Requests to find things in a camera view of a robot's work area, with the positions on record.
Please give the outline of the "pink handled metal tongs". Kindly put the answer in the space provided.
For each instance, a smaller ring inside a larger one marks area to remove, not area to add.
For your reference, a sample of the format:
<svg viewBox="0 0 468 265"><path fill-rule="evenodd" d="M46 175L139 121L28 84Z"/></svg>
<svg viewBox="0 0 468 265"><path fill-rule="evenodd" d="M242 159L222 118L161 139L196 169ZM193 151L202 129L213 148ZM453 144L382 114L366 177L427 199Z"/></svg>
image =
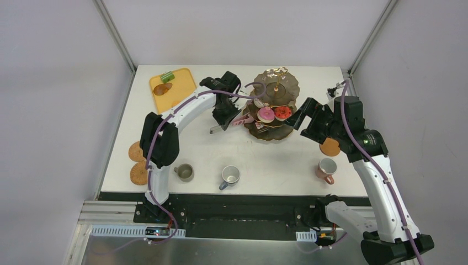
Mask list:
<svg viewBox="0 0 468 265"><path fill-rule="evenodd" d="M246 120L247 120L247 114L233 120L231 122L231 125L232 126L243 125L243 124L246 124Z"/></svg>

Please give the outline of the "red strawberry donut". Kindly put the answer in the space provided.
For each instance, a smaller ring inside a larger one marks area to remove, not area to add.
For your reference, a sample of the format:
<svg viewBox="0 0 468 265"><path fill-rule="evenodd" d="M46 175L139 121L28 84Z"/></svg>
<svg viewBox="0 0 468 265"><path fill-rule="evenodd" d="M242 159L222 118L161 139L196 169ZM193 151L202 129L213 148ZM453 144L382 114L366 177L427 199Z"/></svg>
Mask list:
<svg viewBox="0 0 468 265"><path fill-rule="evenodd" d="M279 107L274 108L274 115L275 115L276 120L284 121L292 116L292 110L287 105L279 106Z"/></svg>

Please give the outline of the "pink frosted donut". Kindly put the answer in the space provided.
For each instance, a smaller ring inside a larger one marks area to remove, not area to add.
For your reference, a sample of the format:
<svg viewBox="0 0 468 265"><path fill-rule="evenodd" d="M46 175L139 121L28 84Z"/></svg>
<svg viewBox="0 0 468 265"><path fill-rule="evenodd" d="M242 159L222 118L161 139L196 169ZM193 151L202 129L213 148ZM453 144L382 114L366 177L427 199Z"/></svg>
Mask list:
<svg viewBox="0 0 468 265"><path fill-rule="evenodd" d="M263 123L271 123L275 120L275 114L272 108L263 107L257 111L257 118Z"/></svg>

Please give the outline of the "white striped donut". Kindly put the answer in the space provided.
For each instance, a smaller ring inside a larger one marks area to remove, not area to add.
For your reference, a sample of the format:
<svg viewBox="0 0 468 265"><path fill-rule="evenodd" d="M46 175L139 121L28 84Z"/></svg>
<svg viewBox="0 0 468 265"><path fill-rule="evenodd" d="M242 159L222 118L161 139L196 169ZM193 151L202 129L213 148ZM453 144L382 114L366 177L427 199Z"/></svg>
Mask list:
<svg viewBox="0 0 468 265"><path fill-rule="evenodd" d="M256 99L253 99L253 104L259 108L259 109L262 109L262 108L265 108L265 107L269 107L269 104L266 103L266 102L262 102L260 99L256 98Z"/></svg>

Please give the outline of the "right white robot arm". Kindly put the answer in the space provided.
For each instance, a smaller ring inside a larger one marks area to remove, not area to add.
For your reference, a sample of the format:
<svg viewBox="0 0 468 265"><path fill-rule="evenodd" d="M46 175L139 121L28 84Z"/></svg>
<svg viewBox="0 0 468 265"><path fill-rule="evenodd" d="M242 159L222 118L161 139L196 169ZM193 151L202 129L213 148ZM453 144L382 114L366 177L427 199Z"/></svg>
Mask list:
<svg viewBox="0 0 468 265"><path fill-rule="evenodd" d="M382 135L365 127L363 104L356 96L335 97L332 105L307 98L285 123L295 130L305 117L310 123L300 134L319 144L336 140L358 173L375 221L364 219L335 195L320 199L313 219L320 226L334 223L360 244L368 264L396 264L420 259L434 248L430 235L422 234L406 209L392 176Z"/></svg>

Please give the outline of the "chocolate cake slice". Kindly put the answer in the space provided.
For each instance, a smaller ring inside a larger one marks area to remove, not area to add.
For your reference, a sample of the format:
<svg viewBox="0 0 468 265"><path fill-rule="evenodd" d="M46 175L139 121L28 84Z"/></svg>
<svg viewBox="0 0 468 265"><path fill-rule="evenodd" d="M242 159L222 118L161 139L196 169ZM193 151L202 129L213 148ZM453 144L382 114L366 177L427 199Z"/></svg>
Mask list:
<svg viewBox="0 0 468 265"><path fill-rule="evenodd" d="M255 123L257 120L251 115L247 114L246 124Z"/></svg>

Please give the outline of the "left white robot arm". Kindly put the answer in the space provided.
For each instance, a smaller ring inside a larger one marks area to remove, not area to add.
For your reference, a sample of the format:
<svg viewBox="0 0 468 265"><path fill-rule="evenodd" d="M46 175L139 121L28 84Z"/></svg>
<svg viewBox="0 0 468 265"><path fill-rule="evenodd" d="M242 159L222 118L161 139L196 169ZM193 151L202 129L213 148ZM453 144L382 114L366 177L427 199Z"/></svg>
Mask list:
<svg viewBox="0 0 468 265"><path fill-rule="evenodd" d="M158 224L168 218L168 208L163 203L169 197L169 170L179 155L180 133L206 110L212 111L217 122L215 129L223 131L240 113L233 97L241 88L241 80L234 73L227 71L222 77L206 77L200 86L200 90L164 114L150 112L145 117L140 147L148 173L145 197L151 205L147 216Z"/></svg>

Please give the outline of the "dark chocolate cake piece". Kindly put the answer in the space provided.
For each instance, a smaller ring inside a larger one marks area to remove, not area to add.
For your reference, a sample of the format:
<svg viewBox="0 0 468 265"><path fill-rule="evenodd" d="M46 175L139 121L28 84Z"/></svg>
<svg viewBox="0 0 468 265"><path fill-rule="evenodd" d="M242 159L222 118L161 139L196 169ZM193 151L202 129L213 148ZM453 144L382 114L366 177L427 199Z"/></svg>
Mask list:
<svg viewBox="0 0 468 265"><path fill-rule="evenodd" d="M264 125L260 122L255 122L255 127L257 130L260 130L260 129L263 129L264 128Z"/></svg>

